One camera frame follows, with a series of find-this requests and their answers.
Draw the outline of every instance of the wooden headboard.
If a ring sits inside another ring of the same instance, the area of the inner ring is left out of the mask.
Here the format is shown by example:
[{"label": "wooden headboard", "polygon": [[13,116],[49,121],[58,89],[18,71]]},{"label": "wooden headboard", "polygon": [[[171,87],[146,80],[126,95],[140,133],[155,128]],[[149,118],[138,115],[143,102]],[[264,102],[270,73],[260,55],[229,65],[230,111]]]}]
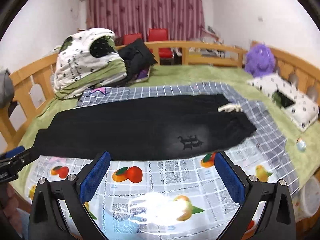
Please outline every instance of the wooden headboard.
[{"label": "wooden headboard", "polygon": [[[9,104],[0,109],[0,132],[8,144],[6,150],[13,149],[18,145],[32,119],[40,114],[46,104],[54,98],[50,76],[55,72],[56,61],[57,54],[53,54],[39,59],[10,75],[15,93],[13,101],[19,102],[27,121],[16,131],[8,117]],[[45,101],[38,108],[35,107],[30,96],[33,87],[31,77],[35,84],[41,86],[45,97]]]},{"label": "wooden headboard", "polygon": [[[152,49],[152,53],[155,56],[155,60],[160,62],[159,48],[181,48],[182,49],[182,64],[213,64],[215,66],[226,66],[226,67],[242,67],[242,61],[244,54],[247,53],[239,47],[231,47],[220,44],[203,43],[199,41],[150,41],[145,42],[145,45]],[[118,46],[117,49],[121,49],[125,45]],[[189,48],[196,49],[212,49],[220,50],[224,52],[232,52],[237,54],[236,59],[232,58],[219,58],[219,57],[205,57],[197,54],[190,54]]]},{"label": "wooden headboard", "polygon": [[[251,46],[260,42],[253,41]],[[276,58],[276,64],[280,68],[280,75],[288,80],[291,73],[295,73],[299,78],[298,89],[304,93],[309,87],[315,86],[320,95],[320,69],[302,58],[285,52],[280,49],[268,46]]]}]

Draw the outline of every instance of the red chair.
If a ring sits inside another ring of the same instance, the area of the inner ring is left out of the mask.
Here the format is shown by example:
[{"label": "red chair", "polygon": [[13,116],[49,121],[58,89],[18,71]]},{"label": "red chair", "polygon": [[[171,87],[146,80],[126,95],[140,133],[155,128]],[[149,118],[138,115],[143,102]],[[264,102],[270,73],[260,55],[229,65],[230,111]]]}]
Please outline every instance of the red chair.
[{"label": "red chair", "polygon": [[134,42],[138,38],[142,39],[141,33],[123,35],[123,45],[128,45],[128,44]]},{"label": "red chair", "polygon": [[[148,41],[167,41],[168,29],[149,29]],[[173,63],[173,53],[169,48],[159,49],[160,58],[170,59]]]}]

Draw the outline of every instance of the pink curtain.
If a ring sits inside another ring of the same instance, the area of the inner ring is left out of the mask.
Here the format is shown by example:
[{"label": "pink curtain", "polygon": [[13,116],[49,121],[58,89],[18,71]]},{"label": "pink curtain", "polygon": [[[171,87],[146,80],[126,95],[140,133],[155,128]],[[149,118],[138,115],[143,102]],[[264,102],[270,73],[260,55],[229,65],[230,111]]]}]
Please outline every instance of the pink curtain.
[{"label": "pink curtain", "polygon": [[149,28],[167,28],[169,39],[200,36],[204,26],[202,0],[87,0],[87,28],[113,30],[119,37]]}]

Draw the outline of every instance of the fruit print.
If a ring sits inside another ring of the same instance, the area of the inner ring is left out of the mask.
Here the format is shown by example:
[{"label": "fruit print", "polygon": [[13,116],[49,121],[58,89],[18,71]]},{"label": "fruit print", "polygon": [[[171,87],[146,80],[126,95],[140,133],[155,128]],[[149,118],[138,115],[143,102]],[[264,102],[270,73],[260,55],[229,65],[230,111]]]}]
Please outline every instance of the fruit print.
[{"label": "fruit print", "polygon": [[132,166],[126,171],[127,178],[133,183],[142,181],[142,170],[137,166]]},{"label": "fruit print", "polygon": [[69,168],[68,167],[62,167],[58,170],[58,175],[60,179],[65,179],[68,176]]},{"label": "fruit print", "polygon": [[189,201],[177,200],[179,209],[182,209],[183,215],[177,218],[177,221],[185,221],[192,216],[192,204]]},{"label": "fruit print", "polygon": [[179,195],[176,196],[173,201],[177,203],[177,209],[182,211],[182,215],[177,218],[177,221],[188,220],[193,214],[201,213],[204,210],[193,206],[190,199],[187,196]]},{"label": "fruit print", "polygon": [[256,176],[261,182],[267,182],[268,178],[272,175],[271,172],[266,171],[262,165],[256,166]]},{"label": "fruit print", "polygon": [[97,220],[97,218],[90,212],[89,209],[89,202],[85,202],[84,203],[85,208],[87,209],[87,211],[89,212],[90,216],[92,217],[92,219]]},{"label": "fruit print", "polygon": [[121,174],[121,175],[117,175],[118,171],[115,171],[113,174],[112,174],[112,179],[115,181],[115,182],[122,182],[122,181],[125,181],[127,179],[127,176],[125,173]]},{"label": "fruit print", "polygon": [[132,166],[130,168],[123,167],[112,174],[112,179],[115,182],[122,182],[129,179],[133,183],[139,183],[142,181],[142,177],[142,170],[137,166]]},{"label": "fruit print", "polygon": [[29,190],[29,198],[31,198],[31,200],[33,200],[33,197],[35,195],[35,191],[36,191],[36,185],[33,185],[31,187],[31,189]]},{"label": "fruit print", "polygon": [[254,226],[254,221],[251,220],[246,231],[249,231],[251,228],[253,228],[253,226]]},{"label": "fruit print", "polygon": [[208,153],[205,157],[202,158],[200,164],[204,168],[210,168],[214,166],[214,157],[216,155],[216,152],[214,153]]},{"label": "fruit print", "polygon": [[184,195],[179,195],[179,196],[176,196],[173,201],[177,201],[179,199],[182,199],[182,200],[185,200],[185,201],[188,201],[191,203],[190,199],[187,197],[187,196],[184,196]]},{"label": "fruit print", "polygon": [[50,171],[50,174],[51,174],[51,175],[58,175],[58,170],[59,170],[60,168],[62,168],[61,165],[52,168],[51,171]]},{"label": "fruit print", "polygon": [[55,166],[51,169],[51,175],[59,175],[60,179],[65,179],[68,176],[69,168],[67,166]]}]

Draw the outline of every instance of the pillow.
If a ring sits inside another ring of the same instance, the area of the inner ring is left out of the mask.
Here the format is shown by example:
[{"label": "pillow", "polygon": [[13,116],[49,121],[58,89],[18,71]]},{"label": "pillow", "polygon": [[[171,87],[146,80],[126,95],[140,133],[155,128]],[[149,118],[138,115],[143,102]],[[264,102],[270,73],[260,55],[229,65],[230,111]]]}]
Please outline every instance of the pillow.
[{"label": "pillow", "polygon": [[283,80],[278,74],[273,73],[267,76],[258,77],[248,80],[249,85],[254,86],[273,101],[284,101],[288,103],[290,100],[293,104],[288,104],[287,107],[281,107],[283,111],[289,116],[292,122],[302,132],[313,124],[319,114],[319,106],[312,101],[307,95],[298,90],[292,84]]},{"label": "pillow", "polygon": [[127,76],[114,38],[111,30],[92,28],[73,34],[64,41],[53,81],[57,98],[77,97],[92,85],[107,85]]}]

